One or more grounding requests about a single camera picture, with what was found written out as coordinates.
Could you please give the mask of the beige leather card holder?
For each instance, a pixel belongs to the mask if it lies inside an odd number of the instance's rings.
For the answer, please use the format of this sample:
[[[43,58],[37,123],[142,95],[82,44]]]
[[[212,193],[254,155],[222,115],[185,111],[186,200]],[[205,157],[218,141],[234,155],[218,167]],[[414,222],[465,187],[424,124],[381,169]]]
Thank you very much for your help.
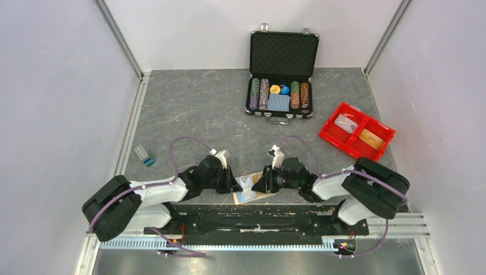
[[[271,197],[274,194],[266,194],[257,191],[253,191],[252,187],[262,177],[262,172],[257,172],[245,176],[236,178],[238,185],[242,188],[242,191],[234,192],[233,199],[235,205],[241,205],[248,202],[253,202],[259,199]]]

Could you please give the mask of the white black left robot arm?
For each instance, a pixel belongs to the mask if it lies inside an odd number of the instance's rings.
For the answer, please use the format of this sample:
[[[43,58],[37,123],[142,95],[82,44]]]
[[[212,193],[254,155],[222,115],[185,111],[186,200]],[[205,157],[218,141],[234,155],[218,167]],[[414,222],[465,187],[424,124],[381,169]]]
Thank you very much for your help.
[[[193,199],[206,189],[218,194],[242,191],[226,161],[208,155],[176,179],[137,182],[124,175],[114,176],[83,204],[81,211],[89,222],[89,232],[101,242],[146,227],[170,234],[180,226],[172,203]]]

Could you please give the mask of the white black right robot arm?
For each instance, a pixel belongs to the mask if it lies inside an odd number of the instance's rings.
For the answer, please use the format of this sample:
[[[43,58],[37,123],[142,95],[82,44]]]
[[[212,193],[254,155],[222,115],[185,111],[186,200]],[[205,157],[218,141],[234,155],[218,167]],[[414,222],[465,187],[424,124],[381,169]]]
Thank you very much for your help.
[[[260,193],[276,193],[283,188],[297,190],[311,203],[347,195],[349,198],[338,204],[331,218],[332,229],[345,234],[374,215],[394,219],[399,208],[408,203],[410,182],[367,157],[328,175],[311,173],[298,158],[287,158],[278,167],[266,166],[262,178],[252,187]]]

